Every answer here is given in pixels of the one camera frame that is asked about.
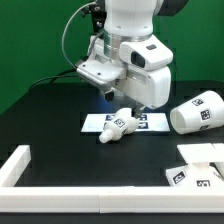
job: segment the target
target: cable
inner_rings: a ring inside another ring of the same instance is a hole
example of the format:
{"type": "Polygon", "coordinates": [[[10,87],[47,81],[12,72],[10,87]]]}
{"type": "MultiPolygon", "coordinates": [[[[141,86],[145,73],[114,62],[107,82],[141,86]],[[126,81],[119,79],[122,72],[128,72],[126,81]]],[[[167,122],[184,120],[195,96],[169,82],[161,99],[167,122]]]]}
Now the cable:
{"type": "Polygon", "coordinates": [[[98,33],[98,34],[94,37],[94,39],[93,39],[93,41],[91,42],[91,45],[90,45],[90,47],[89,47],[87,56],[90,56],[90,55],[92,54],[92,51],[93,51],[94,44],[95,44],[96,40],[97,40],[99,37],[101,37],[103,34],[104,34],[104,31],[98,33]]]}
{"type": "Polygon", "coordinates": [[[46,77],[46,78],[43,78],[43,79],[40,79],[40,80],[34,82],[30,86],[30,88],[29,88],[28,91],[31,91],[34,88],[34,86],[36,86],[37,84],[39,84],[41,82],[44,82],[44,81],[47,81],[47,80],[51,80],[51,79],[55,79],[55,78],[56,79],[62,79],[62,78],[76,78],[76,77],[78,77],[78,76],[77,75],[66,75],[66,76],[51,76],[51,77],[46,77]]]}
{"type": "Polygon", "coordinates": [[[76,69],[73,68],[73,69],[59,73],[58,75],[56,75],[57,78],[53,78],[49,83],[54,83],[58,79],[58,77],[61,77],[63,75],[66,75],[66,74],[72,73],[72,72],[76,72],[76,69]]]}
{"type": "Polygon", "coordinates": [[[64,58],[66,59],[66,61],[73,67],[73,68],[76,68],[76,66],[69,60],[68,56],[66,55],[66,52],[65,52],[65,37],[66,37],[66,34],[67,34],[67,31],[68,31],[68,28],[70,26],[70,24],[72,23],[72,20],[75,18],[75,16],[84,8],[90,6],[90,5],[96,5],[96,2],[91,2],[91,3],[88,3],[82,7],[80,7],[72,16],[71,18],[69,19],[68,23],[66,24],[65,26],[65,29],[64,29],[64,32],[63,32],[63,35],[62,35],[62,40],[61,40],[61,47],[62,47],[62,53],[64,55],[64,58]]]}
{"type": "MultiPolygon", "coordinates": [[[[168,35],[168,32],[167,32],[167,29],[166,29],[166,26],[164,24],[163,17],[160,17],[160,23],[162,25],[165,38],[168,41],[169,48],[173,52],[173,47],[172,47],[172,44],[171,44],[171,41],[170,41],[170,38],[169,38],[169,35],[168,35]]],[[[178,68],[178,65],[177,65],[177,61],[176,61],[175,55],[173,55],[173,64],[174,64],[174,67],[176,69],[177,77],[180,80],[181,79],[181,76],[180,76],[180,73],[179,73],[179,68],[178,68]]]]}

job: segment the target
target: white cup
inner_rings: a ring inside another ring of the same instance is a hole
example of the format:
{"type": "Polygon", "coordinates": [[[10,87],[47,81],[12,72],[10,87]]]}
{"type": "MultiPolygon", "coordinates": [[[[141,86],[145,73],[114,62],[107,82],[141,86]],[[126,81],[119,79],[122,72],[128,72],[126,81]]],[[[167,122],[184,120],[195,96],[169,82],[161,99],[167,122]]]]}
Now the white cup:
{"type": "Polygon", "coordinates": [[[203,131],[224,125],[224,102],[213,91],[174,108],[170,113],[173,128],[179,134],[203,131]]]}

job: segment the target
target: white bottle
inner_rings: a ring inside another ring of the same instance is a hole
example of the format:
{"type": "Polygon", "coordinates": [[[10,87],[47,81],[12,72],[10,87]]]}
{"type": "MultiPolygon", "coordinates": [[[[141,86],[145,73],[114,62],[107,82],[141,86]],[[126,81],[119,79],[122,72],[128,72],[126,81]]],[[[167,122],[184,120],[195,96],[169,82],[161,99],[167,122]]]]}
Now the white bottle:
{"type": "Polygon", "coordinates": [[[117,111],[113,120],[106,123],[99,139],[102,143],[117,141],[124,134],[130,134],[138,128],[139,120],[131,116],[131,108],[117,111]]]}

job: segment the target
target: sticker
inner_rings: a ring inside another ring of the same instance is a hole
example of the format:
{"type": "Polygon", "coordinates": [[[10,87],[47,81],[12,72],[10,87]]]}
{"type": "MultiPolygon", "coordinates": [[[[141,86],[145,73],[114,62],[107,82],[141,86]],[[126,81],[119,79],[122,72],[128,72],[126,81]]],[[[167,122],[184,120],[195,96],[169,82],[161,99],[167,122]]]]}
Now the sticker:
{"type": "Polygon", "coordinates": [[[193,103],[196,107],[198,107],[198,106],[200,106],[201,104],[203,104],[204,101],[201,100],[201,99],[196,99],[196,100],[192,101],[192,103],[193,103]]]}
{"type": "Polygon", "coordinates": [[[121,119],[117,119],[116,121],[114,121],[114,123],[119,127],[123,127],[125,125],[125,123],[121,120],[121,119]]]}
{"type": "Polygon", "coordinates": [[[201,111],[201,118],[202,120],[208,120],[211,118],[211,113],[209,110],[204,110],[204,111],[201,111]]]}
{"type": "Polygon", "coordinates": [[[139,123],[139,125],[138,125],[138,129],[148,129],[149,128],[149,125],[148,125],[148,123],[147,122],[141,122],[141,123],[139,123]]]}
{"type": "Polygon", "coordinates": [[[177,174],[174,178],[173,178],[173,181],[175,184],[178,184],[180,183],[184,178],[185,178],[185,174],[183,171],[181,171],[179,174],[177,174]]]}
{"type": "Polygon", "coordinates": [[[206,130],[206,129],[208,129],[208,127],[209,127],[209,125],[202,126],[202,127],[199,129],[199,131],[206,130]]]}
{"type": "Polygon", "coordinates": [[[141,117],[139,118],[140,121],[147,121],[147,115],[142,114],[141,117]]]}
{"type": "Polygon", "coordinates": [[[210,187],[210,181],[209,180],[197,180],[197,186],[198,187],[210,187]]]}

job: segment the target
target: white border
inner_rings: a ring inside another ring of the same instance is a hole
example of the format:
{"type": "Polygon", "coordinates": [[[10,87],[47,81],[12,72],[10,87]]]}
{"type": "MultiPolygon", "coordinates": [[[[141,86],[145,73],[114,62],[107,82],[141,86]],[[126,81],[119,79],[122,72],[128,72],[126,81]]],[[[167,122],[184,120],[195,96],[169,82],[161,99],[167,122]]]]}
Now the white border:
{"type": "Polygon", "coordinates": [[[29,158],[29,146],[20,146],[0,170],[0,181],[2,178],[14,178],[11,182],[2,181],[7,185],[0,187],[0,212],[224,212],[222,188],[13,187],[29,163],[29,158]],[[6,175],[5,172],[10,170],[7,167],[11,167],[11,172],[6,175]]]}

